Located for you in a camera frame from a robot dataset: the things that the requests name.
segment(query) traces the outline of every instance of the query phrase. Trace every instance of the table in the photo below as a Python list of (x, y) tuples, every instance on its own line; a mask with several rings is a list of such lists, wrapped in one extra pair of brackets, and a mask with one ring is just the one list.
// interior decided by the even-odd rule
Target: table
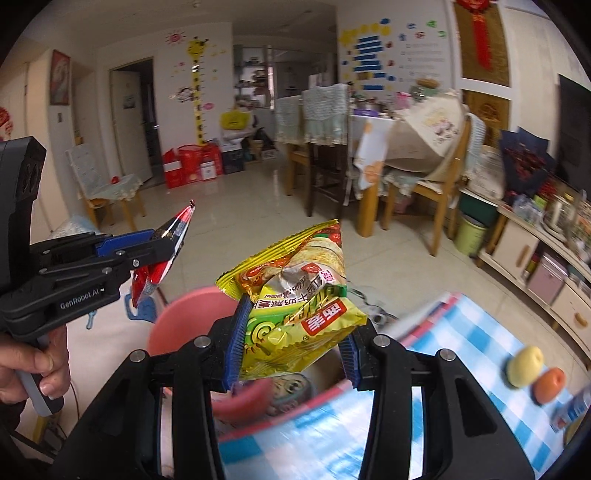
[[(562, 432), (554, 433), (549, 419), (553, 410), (571, 395), (563, 390), (556, 401), (539, 407), (533, 403), (528, 389), (516, 390), (505, 385), (502, 367), (523, 345), (465, 296), (459, 295), (454, 308), (415, 338), (410, 349), (432, 355), (443, 347), (456, 351), (473, 373), (514, 432), (539, 478), (563, 450)], [(269, 429), (222, 442), (220, 453), (227, 479), (356, 479), (365, 450), (373, 395), (349, 389)], [(413, 389), (409, 478), (420, 476), (423, 468), (422, 425), (418, 388)]]

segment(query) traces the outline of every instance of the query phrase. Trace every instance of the framed picture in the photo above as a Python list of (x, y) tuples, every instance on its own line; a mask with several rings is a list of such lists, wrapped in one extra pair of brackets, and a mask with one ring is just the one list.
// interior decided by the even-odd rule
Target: framed picture
[(70, 105), (70, 57), (54, 50), (49, 84), (50, 105)]

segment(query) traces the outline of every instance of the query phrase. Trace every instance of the green trash bin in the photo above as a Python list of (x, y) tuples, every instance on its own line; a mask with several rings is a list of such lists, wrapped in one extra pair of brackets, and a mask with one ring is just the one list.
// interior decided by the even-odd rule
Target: green trash bin
[(482, 223), (468, 215), (462, 215), (460, 228), (453, 243), (458, 251), (468, 257), (474, 257), (482, 245), (485, 234), (486, 227)]

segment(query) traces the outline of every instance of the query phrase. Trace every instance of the red hanging ornament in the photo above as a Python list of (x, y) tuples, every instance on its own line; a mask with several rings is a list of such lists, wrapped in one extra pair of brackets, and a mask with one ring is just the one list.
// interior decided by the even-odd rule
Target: red hanging ornament
[(488, 29), (484, 11), (490, 6), (490, 0), (456, 0), (458, 5), (466, 8), (472, 14), (472, 28), (476, 43), (476, 56), (478, 63), (486, 70), (491, 69), (491, 43), (488, 38)]

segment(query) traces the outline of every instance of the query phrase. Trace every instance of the apple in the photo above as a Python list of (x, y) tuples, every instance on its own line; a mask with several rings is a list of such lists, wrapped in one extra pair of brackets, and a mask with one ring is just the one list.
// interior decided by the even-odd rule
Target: apple
[(558, 367), (551, 368), (535, 381), (534, 398), (540, 405), (548, 403), (559, 394), (565, 385), (566, 375), (564, 372)]
[(531, 385), (542, 371), (544, 355), (536, 346), (526, 346), (507, 363), (507, 380), (517, 388)]

